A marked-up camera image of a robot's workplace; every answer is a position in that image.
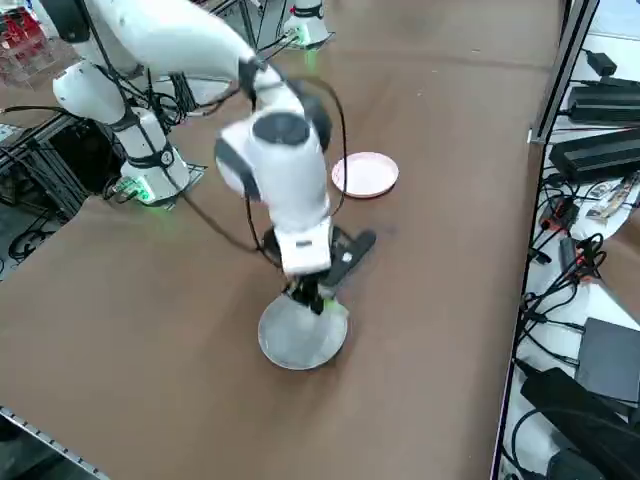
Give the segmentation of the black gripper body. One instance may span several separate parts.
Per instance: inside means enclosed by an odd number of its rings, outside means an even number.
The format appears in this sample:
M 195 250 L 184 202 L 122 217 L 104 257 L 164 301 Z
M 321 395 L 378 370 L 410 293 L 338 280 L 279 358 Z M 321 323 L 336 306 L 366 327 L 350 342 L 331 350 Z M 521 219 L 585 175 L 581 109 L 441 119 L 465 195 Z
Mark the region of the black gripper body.
M 336 289 L 364 256 L 373 248 L 376 233 L 367 229 L 351 237 L 339 227 L 333 228 L 331 266 L 321 275 L 319 284 L 325 289 Z

